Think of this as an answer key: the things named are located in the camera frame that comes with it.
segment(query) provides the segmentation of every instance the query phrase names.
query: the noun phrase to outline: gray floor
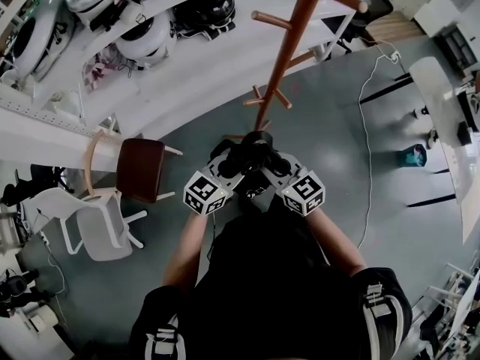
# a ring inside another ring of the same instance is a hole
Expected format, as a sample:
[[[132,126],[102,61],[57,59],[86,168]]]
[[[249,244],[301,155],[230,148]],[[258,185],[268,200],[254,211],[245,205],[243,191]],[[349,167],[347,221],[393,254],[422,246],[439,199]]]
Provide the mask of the gray floor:
[[[426,37],[398,43],[397,47],[406,68],[422,57],[436,56],[450,71]],[[375,48],[370,48],[286,77],[281,88],[293,108],[286,111],[275,103],[268,115],[273,121],[268,131],[274,137],[274,146],[294,154],[315,170],[326,185],[323,209],[357,244],[362,238],[368,204],[368,155],[357,98],[378,55]],[[384,88],[402,73],[398,65],[381,60],[365,94]],[[243,99],[226,103],[164,138],[168,145],[184,152],[183,157],[166,162],[163,174],[164,190],[177,191],[178,195],[146,207],[123,203],[125,215],[148,209],[147,218],[131,224],[132,233],[145,242],[144,250],[135,250],[132,256],[115,262],[94,262],[84,250],[76,256],[68,255],[57,222],[45,228],[68,281],[69,292],[58,298],[74,342],[122,344],[128,339],[143,297],[161,282],[162,271],[188,215],[179,195],[183,186],[195,170],[203,167],[223,134],[244,134],[254,123],[257,111],[243,107]],[[414,121],[410,112],[416,107],[423,104],[414,85],[363,106],[373,152],[373,194],[370,226],[361,252],[370,266],[393,268],[412,303],[429,284],[445,280],[446,262],[470,267],[479,246],[478,226],[462,245],[461,217],[455,201],[406,208],[408,203],[453,191],[448,174],[432,175],[446,168],[440,144],[428,152],[425,168],[395,166],[392,152],[426,141],[429,120]],[[266,205],[271,195],[262,195],[261,203]],[[217,228],[221,230],[237,213],[235,204],[219,211]],[[211,222],[205,252],[212,240]],[[22,256],[28,266],[40,269],[41,287],[59,288],[59,274],[49,267],[47,253],[38,240],[32,240]],[[202,273],[206,268],[203,257]],[[56,303],[52,306],[58,310]]]

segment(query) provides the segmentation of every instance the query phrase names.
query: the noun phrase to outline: person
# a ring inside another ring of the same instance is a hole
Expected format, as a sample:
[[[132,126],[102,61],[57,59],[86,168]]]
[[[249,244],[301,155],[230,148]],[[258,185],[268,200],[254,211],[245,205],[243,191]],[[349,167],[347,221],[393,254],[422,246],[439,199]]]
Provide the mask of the person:
[[[377,359],[406,337],[412,311],[395,273],[368,268],[322,209],[303,218],[279,196],[267,212],[252,205],[213,241],[196,285],[206,225],[190,215],[162,286],[145,297],[130,334],[135,359],[372,359],[362,305],[378,285],[373,303],[396,299],[401,316],[375,315],[400,326]]]

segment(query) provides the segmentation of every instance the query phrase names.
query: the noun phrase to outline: black helmet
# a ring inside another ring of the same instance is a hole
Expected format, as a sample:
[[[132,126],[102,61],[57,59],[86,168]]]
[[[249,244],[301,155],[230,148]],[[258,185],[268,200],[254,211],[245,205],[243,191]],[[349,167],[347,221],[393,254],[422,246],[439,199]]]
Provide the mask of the black helmet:
[[[174,9],[178,22],[188,28],[220,28],[235,14],[235,0],[188,0]]]

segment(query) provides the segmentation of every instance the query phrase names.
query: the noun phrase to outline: black shirt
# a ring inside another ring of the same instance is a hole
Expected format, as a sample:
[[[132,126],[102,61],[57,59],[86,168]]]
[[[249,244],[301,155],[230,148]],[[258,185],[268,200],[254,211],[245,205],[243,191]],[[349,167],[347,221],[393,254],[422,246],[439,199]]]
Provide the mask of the black shirt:
[[[380,281],[411,309],[388,268],[349,277],[325,263],[301,218],[271,212],[239,217],[214,242],[210,267],[193,295],[155,289],[130,336],[143,359],[146,333],[178,314],[187,359],[364,359],[370,355],[363,295]]]

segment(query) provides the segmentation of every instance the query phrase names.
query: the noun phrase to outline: wooden chair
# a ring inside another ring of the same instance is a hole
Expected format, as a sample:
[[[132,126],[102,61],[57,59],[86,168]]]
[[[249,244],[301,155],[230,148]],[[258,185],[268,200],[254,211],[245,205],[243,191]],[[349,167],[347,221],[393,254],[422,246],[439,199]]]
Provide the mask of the wooden chair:
[[[100,130],[92,138],[85,159],[85,182],[90,195],[92,187],[92,160],[95,146],[104,132]],[[175,192],[158,194],[164,153],[183,155],[160,141],[147,139],[126,139],[120,149],[117,163],[116,190],[125,197],[144,203],[155,203],[160,199],[171,197]]]

